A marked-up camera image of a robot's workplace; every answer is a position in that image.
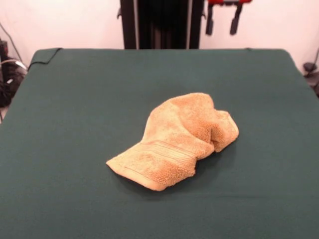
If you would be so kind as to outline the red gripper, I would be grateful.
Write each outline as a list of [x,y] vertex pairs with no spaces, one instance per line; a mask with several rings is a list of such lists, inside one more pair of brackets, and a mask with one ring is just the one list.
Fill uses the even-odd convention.
[[230,27],[230,35],[235,35],[237,33],[238,29],[238,24],[239,24],[239,19],[242,11],[242,7],[244,3],[250,3],[251,0],[208,0],[208,7],[207,7],[207,22],[206,22],[206,35],[212,35],[213,33],[213,7],[215,4],[218,5],[231,5],[231,4],[236,4],[237,8],[235,11],[234,18],[232,19],[231,22],[231,27]]

